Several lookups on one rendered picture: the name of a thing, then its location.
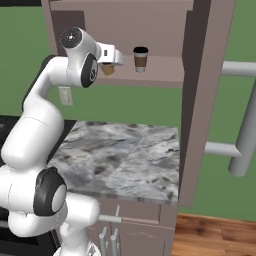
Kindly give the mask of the white wall socket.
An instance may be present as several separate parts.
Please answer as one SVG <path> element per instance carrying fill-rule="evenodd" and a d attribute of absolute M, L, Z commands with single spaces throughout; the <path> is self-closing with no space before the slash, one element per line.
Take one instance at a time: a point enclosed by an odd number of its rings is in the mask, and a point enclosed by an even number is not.
<path fill-rule="evenodd" d="M 69 87 L 63 87 L 63 86 L 59 86 L 58 89 L 59 89 L 61 103 L 65 106 L 72 106 L 73 100 L 72 100 L 71 89 Z"/>

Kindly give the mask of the black hob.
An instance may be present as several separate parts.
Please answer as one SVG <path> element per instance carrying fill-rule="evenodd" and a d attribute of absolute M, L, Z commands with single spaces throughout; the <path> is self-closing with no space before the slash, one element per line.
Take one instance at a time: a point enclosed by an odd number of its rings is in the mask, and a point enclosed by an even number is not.
<path fill-rule="evenodd" d="M 19 116 L 8 116 L 8 115 L 0 115 L 0 167 L 4 165 L 4 161 L 1 157 L 1 149 L 3 147 L 3 144 L 5 140 L 7 139 L 10 131 L 15 126 L 17 121 L 19 120 Z M 73 126 L 75 125 L 76 120 L 65 120 L 64 121 L 64 130 L 62 132 L 62 135 L 58 139 L 57 143 L 53 147 L 51 153 L 48 156 L 47 162 L 50 162 L 50 160 L 53 158 L 54 154 L 66 138 L 66 136 L 69 134 Z"/>

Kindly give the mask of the brown coffee cup black lid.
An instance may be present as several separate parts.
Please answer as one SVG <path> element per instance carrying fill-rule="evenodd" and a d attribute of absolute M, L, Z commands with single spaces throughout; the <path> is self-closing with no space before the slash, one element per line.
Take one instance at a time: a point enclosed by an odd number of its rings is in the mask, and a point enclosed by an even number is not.
<path fill-rule="evenodd" d="M 148 48 L 144 46 L 137 46 L 133 49 L 135 70 L 142 73 L 146 70 Z"/>

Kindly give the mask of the taupe base cabinet door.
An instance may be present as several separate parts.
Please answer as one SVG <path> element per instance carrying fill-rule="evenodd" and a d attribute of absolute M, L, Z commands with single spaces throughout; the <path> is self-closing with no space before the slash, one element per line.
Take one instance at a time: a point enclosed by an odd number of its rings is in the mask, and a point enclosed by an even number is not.
<path fill-rule="evenodd" d="M 174 228 L 124 223 L 118 230 L 120 256 L 171 256 Z"/>
<path fill-rule="evenodd" d="M 97 222 L 96 224 L 88 228 L 88 234 L 91 241 L 99 249 L 100 256 L 101 256 L 99 234 L 102 232 L 102 229 L 104 227 L 107 227 L 107 234 L 106 234 L 106 241 L 108 242 L 107 256 L 112 256 L 111 235 L 114 233 L 115 227 L 111 223 Z"/>

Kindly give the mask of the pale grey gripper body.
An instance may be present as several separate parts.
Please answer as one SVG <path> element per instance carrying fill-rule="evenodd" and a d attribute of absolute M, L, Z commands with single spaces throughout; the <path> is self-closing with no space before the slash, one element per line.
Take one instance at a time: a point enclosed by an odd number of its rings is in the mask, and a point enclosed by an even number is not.
<path fill-rule="evenodd" d="M 114 66 L 122 66 L 124 64 L 124 55 L 117 48 L 114 48 L 113 56 L 112 64 Z"/>

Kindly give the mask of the taupe drawer front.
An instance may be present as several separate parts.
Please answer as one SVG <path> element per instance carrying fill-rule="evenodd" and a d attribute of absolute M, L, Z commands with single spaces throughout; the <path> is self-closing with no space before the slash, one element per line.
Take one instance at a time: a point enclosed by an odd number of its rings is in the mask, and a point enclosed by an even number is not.
<path fill-rule="evenodd" d="M 101 213 L 104 215 L 114 216 L 116 211 L 119 211 L 119 217 L 124 221 L 159 223 L 160 206 L 158 204 L 103 197 L 98 197 L 97 200 L 101 204 Z"/>

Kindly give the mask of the amber brown drink bottle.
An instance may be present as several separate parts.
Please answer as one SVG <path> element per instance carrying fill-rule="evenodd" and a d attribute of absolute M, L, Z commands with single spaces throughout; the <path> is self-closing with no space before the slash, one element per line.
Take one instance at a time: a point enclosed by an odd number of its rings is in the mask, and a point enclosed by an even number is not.
<path fill-rule="evenodd" d="M 112 63 L 102 63 L 101 70 L 106 76 L 110 76 L 115 72 L 114 65 Z"/>

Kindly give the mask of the black oven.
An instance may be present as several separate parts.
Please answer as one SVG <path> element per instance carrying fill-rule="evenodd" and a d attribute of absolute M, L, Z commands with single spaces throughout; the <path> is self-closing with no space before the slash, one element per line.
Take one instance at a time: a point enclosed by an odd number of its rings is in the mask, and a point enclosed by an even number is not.
<path fill-rule="evenodd" d="M 0 207 L 0 256 L 53 256 L 60 247 L 55 230 L 20 238 L 10 231 L 7 220 L 8 211 Z"/>

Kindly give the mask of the open taupe wall cabinet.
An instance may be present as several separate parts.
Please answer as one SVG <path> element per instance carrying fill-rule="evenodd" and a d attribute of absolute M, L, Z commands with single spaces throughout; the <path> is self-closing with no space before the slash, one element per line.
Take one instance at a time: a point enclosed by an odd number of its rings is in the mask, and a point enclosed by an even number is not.
<path fill-rule="evenodd" d="M 40 0 L 51 49 L 64 55 L 60 35 L 77 26 L 96 41 L 109 43 L 124 55 L 124 65 L 99 85 L 180 88 L 186 16 L 194 0 Z M 146 70 L 135 70 L 133 49 L 148 48 Z"/>

